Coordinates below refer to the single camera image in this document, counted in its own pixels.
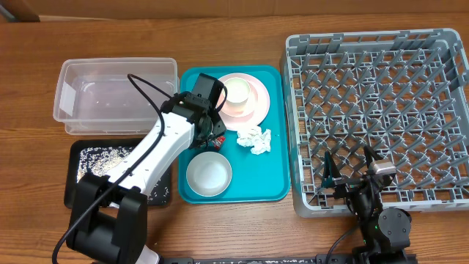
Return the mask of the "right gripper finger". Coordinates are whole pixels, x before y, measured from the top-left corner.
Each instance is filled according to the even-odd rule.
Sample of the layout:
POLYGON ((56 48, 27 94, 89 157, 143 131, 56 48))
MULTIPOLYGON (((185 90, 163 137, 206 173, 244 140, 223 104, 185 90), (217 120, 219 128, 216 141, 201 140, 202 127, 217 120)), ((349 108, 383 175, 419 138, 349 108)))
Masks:
POLYGON ((376 151, 369 145, 363 147, 363 152, 366 158, 367 172, 374 172, 372 162, 383 160, 383 157, 378 155, 376 151))
POLYGON ((341 180, 342 175, 337 168, 332 155, 329 151, 325 152, 324 156, 324 172, 322 174, 322 185, 323 186, 334 186, 336 180, 341 180))

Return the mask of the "red snack wrapper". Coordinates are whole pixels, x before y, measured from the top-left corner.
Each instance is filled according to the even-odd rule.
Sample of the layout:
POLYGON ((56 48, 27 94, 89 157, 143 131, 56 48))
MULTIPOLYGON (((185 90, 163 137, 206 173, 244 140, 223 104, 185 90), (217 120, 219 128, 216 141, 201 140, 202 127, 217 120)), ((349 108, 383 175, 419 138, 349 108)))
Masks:
POLYGON ((210 140, 209 146, 211 148, 216 149, 216 150, 220 150, 220 148, 224 144, 225 140, 226 140, 225 136, 216 137, 216 138, 210 140))

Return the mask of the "white cup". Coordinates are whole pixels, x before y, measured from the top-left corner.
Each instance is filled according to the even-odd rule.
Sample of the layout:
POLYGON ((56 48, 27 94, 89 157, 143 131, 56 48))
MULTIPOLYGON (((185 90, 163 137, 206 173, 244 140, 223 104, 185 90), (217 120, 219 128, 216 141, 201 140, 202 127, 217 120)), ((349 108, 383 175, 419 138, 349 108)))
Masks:
POLYGON ((251 87, 246 80, 239 77, 229 78, 224 85, 227 88, 226 99, 229 104, 242 106, 247 102, 251 87))

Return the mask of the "grey bowl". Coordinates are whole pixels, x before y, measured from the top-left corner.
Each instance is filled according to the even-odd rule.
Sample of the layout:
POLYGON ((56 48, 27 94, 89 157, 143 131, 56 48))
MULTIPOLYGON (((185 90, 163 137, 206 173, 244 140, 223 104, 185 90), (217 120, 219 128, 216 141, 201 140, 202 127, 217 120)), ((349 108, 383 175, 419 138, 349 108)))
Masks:
POLYGON ((186 170, 189 187, 202 197, 215 197, 222 194, 230 185, 232 175, 229 161, 216 152, 196 155, 186 170))

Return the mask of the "white tissue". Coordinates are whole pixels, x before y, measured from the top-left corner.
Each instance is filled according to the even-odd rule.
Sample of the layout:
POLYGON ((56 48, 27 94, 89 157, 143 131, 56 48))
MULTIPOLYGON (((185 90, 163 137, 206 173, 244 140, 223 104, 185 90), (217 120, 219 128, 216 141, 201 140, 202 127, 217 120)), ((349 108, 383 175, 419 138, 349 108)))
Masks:
POLYGON ((260 155, 271 151, 271 130, 263 131, 259 126, 246 128, 237 132, 237 144, 242 147, 250 147, 254 155, 260 155))

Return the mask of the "rice and food scraps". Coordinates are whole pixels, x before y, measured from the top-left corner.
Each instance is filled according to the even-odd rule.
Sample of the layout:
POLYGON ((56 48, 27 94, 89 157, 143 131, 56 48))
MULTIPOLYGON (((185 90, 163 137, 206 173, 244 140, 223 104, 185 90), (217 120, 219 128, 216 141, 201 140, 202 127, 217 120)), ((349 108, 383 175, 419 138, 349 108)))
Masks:
MULTIPOLYGON (((133 147, 87 147, 80 151, 78 167, 75 172, 75 182, 90 172, 97 176, 103 176, 108 170, 113 169, 132 152, 133 147)), ((148 196, 148 204, 164 206, 171 199, 171 168, 168 168, 161 179, 155 184, 148 196)))

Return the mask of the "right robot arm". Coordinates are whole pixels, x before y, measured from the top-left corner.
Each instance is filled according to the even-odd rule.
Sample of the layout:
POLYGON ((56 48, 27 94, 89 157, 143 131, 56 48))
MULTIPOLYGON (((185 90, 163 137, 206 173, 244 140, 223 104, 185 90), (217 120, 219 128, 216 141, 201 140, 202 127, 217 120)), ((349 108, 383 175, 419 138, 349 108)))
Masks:
POLYGON ((333 197, 343 199, 357 219, 357 224, 330 247, 325 262, 417 263, 416 256, 405 253, 410 246, 411 215, 400 208, 385 209, 380 201, 380 192, 396 177, 396 167, 368 145, 363 151, 367 171, 360 178, 343 176, 330 152, 325 152, 321 187, 332 188, 333 197), (334 254, 339 243, 356 230, 361 231, 364 245, 350 254, 334 254))

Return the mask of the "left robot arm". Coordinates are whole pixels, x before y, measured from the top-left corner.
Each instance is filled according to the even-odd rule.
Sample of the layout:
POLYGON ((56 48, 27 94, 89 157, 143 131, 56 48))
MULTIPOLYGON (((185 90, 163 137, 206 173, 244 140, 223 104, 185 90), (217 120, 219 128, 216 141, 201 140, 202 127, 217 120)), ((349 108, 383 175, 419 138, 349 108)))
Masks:
POLYGON ((219 112, 224 84, 199 74, 189 92, 170 95, 154 109, 158 120, 133 151, 103 176, 87 172, 75 186, 63 245, 100 263, 162 263, 147 245, 148 196, 178 155, 226 132, 219 112))

